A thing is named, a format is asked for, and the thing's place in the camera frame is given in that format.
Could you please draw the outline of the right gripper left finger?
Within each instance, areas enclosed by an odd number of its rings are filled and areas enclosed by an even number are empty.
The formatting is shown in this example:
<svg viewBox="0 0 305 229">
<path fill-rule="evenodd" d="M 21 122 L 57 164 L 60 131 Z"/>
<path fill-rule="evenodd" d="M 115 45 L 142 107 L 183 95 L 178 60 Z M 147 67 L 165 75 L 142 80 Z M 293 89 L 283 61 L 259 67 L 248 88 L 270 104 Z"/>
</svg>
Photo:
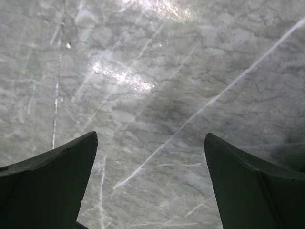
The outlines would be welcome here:
<svg viewBox="0 0 305 229">
<path fill-rule="evenodd" d="M 95 131 L 1 167 L 2 229 L 83 229 L 77 222 L 98 147 Z"/>
</svg>

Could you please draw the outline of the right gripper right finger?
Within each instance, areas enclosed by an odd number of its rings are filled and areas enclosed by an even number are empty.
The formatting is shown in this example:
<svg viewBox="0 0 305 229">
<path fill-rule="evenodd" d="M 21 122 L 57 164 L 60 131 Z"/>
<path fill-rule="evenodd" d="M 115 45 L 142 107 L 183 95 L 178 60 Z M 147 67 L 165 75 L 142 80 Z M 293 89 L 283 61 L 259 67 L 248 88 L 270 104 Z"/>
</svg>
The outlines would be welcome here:
<svg viewBox="0 0 305 229">
<path fill-rule="evenodd" d="M 303 229 L 305 169 L 253 156 L 208 133 L 205 158 L 225 229 Z"/>
</svg>

